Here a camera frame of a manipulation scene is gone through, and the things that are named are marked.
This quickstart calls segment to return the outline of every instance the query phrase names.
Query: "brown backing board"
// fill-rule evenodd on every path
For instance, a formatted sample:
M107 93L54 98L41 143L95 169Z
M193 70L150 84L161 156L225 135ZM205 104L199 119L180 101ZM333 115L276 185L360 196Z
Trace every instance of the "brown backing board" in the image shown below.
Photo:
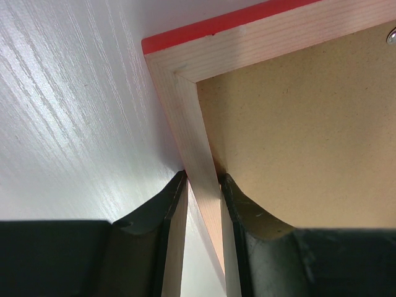
M294 226L396 226L394 27L197 83L217 169Z

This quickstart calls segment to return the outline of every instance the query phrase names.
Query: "red strip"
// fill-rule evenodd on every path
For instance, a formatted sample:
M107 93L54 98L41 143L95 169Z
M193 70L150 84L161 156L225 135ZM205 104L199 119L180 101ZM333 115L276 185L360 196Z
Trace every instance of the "red strip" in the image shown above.
M301 7L320 0L269 0L238 11L223 14L209 20L177 28L142 40L144 54L151 54L187 41L214 35L255 20Z

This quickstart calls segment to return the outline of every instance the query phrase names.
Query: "wooden frame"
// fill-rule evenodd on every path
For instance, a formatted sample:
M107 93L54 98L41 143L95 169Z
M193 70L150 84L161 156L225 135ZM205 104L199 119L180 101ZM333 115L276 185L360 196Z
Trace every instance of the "wooden frame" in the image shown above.
M394 19L394 0L269 0L142 41L223 270L221 194L196 83Z

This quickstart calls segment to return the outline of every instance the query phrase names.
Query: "metal screw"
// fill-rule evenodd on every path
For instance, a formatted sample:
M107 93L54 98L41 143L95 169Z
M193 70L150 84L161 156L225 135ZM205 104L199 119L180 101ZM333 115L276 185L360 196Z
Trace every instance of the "metal screw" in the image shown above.
M386 39L388 45L396 45L396 28L394 28L388 35Z

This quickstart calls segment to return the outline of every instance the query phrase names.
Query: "red painted edge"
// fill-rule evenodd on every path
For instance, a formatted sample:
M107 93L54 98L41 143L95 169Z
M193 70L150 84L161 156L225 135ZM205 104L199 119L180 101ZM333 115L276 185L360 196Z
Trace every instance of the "red painted edge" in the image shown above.
M269 0L209 20L187 25L142 40L144 54L151 54L187 41L214 35L255 20L280 14L321 0Z

